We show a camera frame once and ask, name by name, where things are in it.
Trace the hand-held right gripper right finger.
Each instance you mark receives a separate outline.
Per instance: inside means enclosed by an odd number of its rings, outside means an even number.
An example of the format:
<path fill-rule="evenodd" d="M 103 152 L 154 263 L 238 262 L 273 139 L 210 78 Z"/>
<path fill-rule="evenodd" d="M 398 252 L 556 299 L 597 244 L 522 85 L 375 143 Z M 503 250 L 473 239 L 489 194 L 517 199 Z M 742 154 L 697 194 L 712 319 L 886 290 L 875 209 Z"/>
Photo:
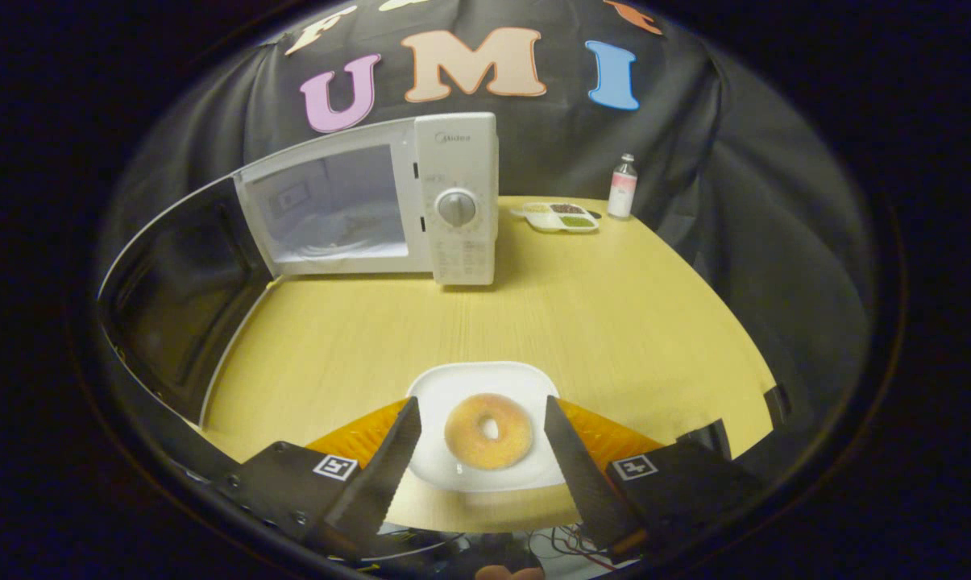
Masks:
<path fill-rule="evenodd" d="M 764 491 L 698 441 L 659 444 L 558 397 L 546 401 L 544 432 L 584 536 L 610 558 L 679 549 Z"/>

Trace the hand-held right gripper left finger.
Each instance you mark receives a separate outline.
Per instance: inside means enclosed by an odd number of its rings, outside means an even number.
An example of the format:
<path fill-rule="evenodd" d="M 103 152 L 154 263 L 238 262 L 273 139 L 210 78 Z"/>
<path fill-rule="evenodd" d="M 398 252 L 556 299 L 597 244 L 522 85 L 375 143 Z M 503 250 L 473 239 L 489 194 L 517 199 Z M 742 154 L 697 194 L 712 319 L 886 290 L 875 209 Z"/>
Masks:
<path fill-rule="evenodd" d="M 377 536 L 421 436 L 415 396 L 372 413 L 360 460 L 328 437 L 316 448 L 276 441 L 215 480 L 216 492 L 261 524 L 331 557 L 360 558 Z"/>

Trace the glazed ring donut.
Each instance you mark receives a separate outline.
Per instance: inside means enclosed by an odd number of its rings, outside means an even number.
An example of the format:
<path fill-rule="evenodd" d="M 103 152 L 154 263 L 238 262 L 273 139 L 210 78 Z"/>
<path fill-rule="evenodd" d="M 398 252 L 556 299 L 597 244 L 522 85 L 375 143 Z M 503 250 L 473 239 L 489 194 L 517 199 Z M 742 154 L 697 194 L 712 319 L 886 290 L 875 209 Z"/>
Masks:
<path fill-rule="evenodd" d="M 464 465 L 503 470 L 525 458 L 533 426 L 520 404 L 496 393 L 481 393 L 457 404 L 446 419 L 448 450 Z"/>

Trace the white square plate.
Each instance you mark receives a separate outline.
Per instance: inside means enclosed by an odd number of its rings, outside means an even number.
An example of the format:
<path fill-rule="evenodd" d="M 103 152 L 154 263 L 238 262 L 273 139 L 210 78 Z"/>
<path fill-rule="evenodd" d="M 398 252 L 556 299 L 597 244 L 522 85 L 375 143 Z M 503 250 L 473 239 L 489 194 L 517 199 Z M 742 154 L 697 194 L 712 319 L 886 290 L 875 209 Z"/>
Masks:
<path fill-rule="evenodd" d="M 497 394 L 518 404 L 532 426 L 532 445 L 513 466 L 481 470 L 456 458 L 445 442 L 444 427 L 457 405 L 478 394 Z M 546 405 L 560 394 L 540 368 L 518 361 L 445 364 L 422 372 L 407 396 L 418 400 L 421 433 L 409 469 L 441 491 L 466 493 L 529 491 L 565 483 L 544 433 Z"/>

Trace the white microwave oven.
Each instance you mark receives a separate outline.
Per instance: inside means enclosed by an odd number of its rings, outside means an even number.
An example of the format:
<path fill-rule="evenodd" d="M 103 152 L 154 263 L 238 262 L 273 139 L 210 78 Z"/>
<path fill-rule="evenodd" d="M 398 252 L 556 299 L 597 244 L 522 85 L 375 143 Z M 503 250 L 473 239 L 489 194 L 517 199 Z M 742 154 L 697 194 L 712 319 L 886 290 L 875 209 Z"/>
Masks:
<path fill-rule="evenodd" d="M 98 316 L 135 381 L 201 425 L 272 284 L 431 274 L 488 286 L 498 234 L 494 114 L 375 122 L 265 155 L 173 203 L 114 258 Z"/>

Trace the white divided snack tray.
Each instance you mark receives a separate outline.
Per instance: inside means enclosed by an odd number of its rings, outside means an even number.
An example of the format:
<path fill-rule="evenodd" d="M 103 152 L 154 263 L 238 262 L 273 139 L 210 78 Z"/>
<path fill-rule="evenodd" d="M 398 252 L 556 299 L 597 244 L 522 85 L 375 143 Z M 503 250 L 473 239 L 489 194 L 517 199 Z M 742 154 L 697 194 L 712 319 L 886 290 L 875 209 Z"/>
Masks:
<path fill-rule="evenodd" d="M 598 219 L 577 203 L 527 202 L 515 206 L 511 213 L 544 234 L 592 234 L 600 228 Z"/>

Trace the small bottle with pink label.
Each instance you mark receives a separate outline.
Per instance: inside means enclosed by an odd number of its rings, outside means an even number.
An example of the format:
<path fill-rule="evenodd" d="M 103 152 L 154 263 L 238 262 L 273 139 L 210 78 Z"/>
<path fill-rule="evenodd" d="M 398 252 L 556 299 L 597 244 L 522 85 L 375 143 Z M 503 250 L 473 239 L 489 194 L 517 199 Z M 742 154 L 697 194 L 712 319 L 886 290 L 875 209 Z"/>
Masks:
<path fill-rule="evenodd" d="M 609 188 L 607 214 L 618 220 L 629 220 L 635 201 L 637 170 L 635 155 L 624 153 L 614 167 Z"/>

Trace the black backdrop cloth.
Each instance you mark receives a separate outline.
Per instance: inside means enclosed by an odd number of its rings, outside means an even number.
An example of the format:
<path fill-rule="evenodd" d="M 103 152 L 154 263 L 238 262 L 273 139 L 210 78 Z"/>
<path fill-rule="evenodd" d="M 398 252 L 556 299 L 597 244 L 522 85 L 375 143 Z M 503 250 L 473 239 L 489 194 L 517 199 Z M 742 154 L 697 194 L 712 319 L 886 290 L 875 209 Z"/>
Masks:
<path fill-rule="evenodd" d="M 328 0 L 232 52 L 169 106 L 114 188 L 95 274 L 173 202 L 295 143 L 489 110 L 500 191 L 632 211 L 754 339 L 791 406 L 757 452 L 814 443 L 860 378 L 876 318 L 868 205 L 759 74 L 646 0 Z"/>

